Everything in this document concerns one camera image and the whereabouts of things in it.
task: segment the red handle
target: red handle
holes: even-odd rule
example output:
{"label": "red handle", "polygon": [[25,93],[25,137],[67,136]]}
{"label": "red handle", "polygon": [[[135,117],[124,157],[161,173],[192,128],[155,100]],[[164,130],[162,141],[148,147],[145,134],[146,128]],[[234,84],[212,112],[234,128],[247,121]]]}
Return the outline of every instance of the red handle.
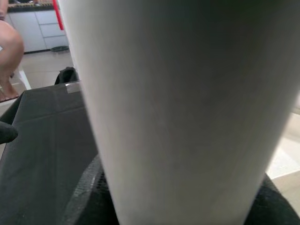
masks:
{"label": "red handle", "polygon": [[58,8],[56,0],[53,0],[53,7],[54,7],[54,10],[55,10],[55,13],[56,13],[58,24],[60,25],[60,29],[64,30],[64,26],[62,25],[62,21],[61,21],[61,17],[60,17],[60,10]]}

